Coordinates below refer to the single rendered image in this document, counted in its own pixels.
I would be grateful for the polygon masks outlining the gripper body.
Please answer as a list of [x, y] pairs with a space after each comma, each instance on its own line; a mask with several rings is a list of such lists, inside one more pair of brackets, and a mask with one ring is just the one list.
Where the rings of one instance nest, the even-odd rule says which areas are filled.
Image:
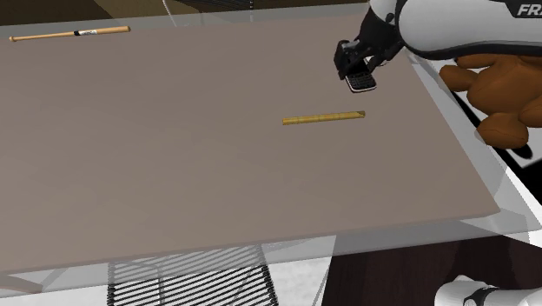
[[372, 8], [368, 10], [356, 39], [371, 47], [370, 57], [378, 56], [389, 62], [404, 48], [398, 27], [394, 22], [394, 13], [386, 13], [381, 19]]

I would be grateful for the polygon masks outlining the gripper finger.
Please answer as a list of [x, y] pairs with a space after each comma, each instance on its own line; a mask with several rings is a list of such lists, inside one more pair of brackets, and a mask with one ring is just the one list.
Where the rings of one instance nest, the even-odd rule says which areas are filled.
[[365, 58], [371, 55], [371, 47], [360, 40], [340, 40], [334, 53], [334, 65], [338, 77], [344, 80], [348, 76], [366, 73], [371, 70], [367, 67]]
[[381, 66], [384, 66], [388, 63], [388, 61], [386, 59], [383, 59], [381, 57], [378, 57], [378, 56], [371, 56], [371, 57], [366, 57], [365, 58], [365, 62], [366, 62], [366, 65], [367, 65], [367, 68], [370, 72], [373, 72], [375, 69], [381, 67]]

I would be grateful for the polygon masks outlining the black keypad phone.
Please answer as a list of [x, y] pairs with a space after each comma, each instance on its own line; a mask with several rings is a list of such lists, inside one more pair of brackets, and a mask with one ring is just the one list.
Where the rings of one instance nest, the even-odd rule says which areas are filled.
[[354, 70], [345, 76], [348, 88], [353, 93], [361, 93], [374, 90], [377, 83], [367, 67], [367, 61], [363, 60]]

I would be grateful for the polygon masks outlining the yellow wooden ruler stick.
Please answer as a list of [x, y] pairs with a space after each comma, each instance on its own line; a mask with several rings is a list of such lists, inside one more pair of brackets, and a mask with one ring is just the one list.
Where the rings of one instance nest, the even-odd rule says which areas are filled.
[[321, 123], [321, 122], [358, 119], [358, 118], [364, 118], [365, 116], [366, 116], [366, 112], [363, 110], [311, 115], [311, 116], [292, 116], [292, 117], [283, 118], [282, 124], [295, 125], [295, 124], [303, 124], [303, 123]]

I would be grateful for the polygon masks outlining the brown teddy bear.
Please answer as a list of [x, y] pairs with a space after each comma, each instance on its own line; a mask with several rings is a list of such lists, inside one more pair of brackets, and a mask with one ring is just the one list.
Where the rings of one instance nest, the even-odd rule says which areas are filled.
[[487, 145], [521, 148], [530, 128], [542, 128], [542, 57], [464, 56], [439, 75], [449, 90], [465, 91], [468, 102], [487, 115], [477, 127]]

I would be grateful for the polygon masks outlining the wooden baseball bat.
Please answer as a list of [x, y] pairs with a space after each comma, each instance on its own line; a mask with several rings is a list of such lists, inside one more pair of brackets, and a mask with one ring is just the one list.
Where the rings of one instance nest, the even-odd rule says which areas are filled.
[[32, 35], [32, 36], [9, 37], [9, 40], [14, 43], [14, 42], [19, 42], [19, 41], [33, 40], [33, 39], [94, 36], [94, 35], [126, 33], [130, 31], [131, 31], [131, 28], [129, 26], [118, 26], [118, 27], [108, 27], [108, 28], [100, 28], [100, 29], [93, 29], [93, 30], [74, 30], [74, 31], [67, 31], [67, 32]]

